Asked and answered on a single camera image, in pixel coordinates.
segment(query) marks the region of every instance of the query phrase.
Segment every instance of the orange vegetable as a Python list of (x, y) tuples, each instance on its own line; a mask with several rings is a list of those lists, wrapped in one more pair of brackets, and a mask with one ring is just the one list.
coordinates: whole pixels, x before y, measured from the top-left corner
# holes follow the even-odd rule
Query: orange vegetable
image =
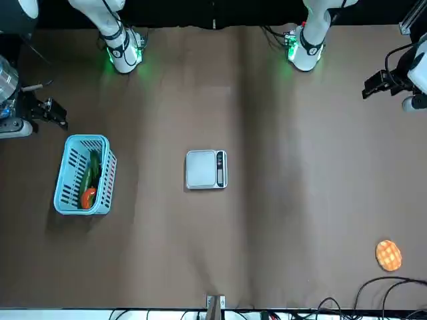
[(80, 198), (81, 207), (83, 209), (90, 209), (93, 206), (93, 198), (96, 196), (96, 189), (95, 188), (89, 188), (83, 194)]

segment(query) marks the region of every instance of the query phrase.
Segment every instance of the blue plastic basket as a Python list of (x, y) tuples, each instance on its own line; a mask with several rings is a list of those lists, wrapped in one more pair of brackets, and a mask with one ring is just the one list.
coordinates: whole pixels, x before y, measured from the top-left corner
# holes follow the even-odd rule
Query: blue plastic basket
[[(101, 159), (101, 177), (96, 201), (92, 208), (78, 209), (79, 188), (83, 174), (90, 164), (90, 152), (96, 151)], [(53, 204), (62, 215), (106, 215), (113, 198), (117, 159), (102, 135), (72, 135), (65, 142)]]

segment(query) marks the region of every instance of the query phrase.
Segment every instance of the green vegetable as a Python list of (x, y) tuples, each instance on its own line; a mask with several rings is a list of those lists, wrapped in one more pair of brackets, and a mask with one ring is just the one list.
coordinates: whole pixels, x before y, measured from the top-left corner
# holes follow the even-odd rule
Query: green vegetable
[(81, 209), (81, 203), (80, 203), (81, 196), (90, 187), (91, 183), (92, 183), (92, 169), (91, 169), (91, 166), (89, 165), (86, 168), (85, 174), (83, 175), (83, 178), (81, 179), (81, 183), (80, 183), (79, 201), (77, 206), (79, 209)]
[(92, 181), (97, 181), (99, 179), (99, 162), (98, 152), (91, 151)]

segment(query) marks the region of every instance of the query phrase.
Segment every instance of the black background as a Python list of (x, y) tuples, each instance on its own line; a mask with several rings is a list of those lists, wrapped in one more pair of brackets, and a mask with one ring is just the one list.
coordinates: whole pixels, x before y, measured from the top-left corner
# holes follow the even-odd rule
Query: black background
[[(338, 25), (393, 25), (399, 23), (416, 0), (359, 0), (342, 11)], [(82, 29), (94, 25), (67, 0), (44, 0), (38, 28)], [(206, 29), (232, 25), (300, 24), (307, 17), (302, 0), (127, 0), (119, 12), (136, 27), (186, 27)]]

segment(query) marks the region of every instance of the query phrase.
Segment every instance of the green led light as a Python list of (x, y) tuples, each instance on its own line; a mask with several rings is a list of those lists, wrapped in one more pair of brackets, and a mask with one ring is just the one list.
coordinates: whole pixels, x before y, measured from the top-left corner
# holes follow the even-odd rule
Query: green led light
[[(136, 56), (136, 59), (138, 60), (142, 56), (142, 50), (141, 49), (137, 49), (137, 48), (132, 48), (132, 49), (133, 49), (134, 55)], [(111, 63), (114, 64), (113, 56), (109, 52), (108, 48), (107, 48), (107, 52), (108, 52), (108, 56), (109, 56), (109, 62), (111, 62)]]
[(322, 45), (319, 49), (318, 61), (320, 60), (320, 57), (322, 56), (323, 47), (324, 47), (324, 45)]
[(111, 56), (111, 53), (109, 52), (108, 48), (107, 48), (107, 52), (108, 52), (108, 56), (109, 56), (109, 62), (113, 63), (113, 57)]
[(288, 50), (288, 60), (293, 61), (295, 59), (296, 51), (298, 50), (298, 43), (294, 43)]
[(291, 47), (295, 45), (295, 43), (296, 43), (296, 36), (289, 33), (285, 33), (285, 47)]

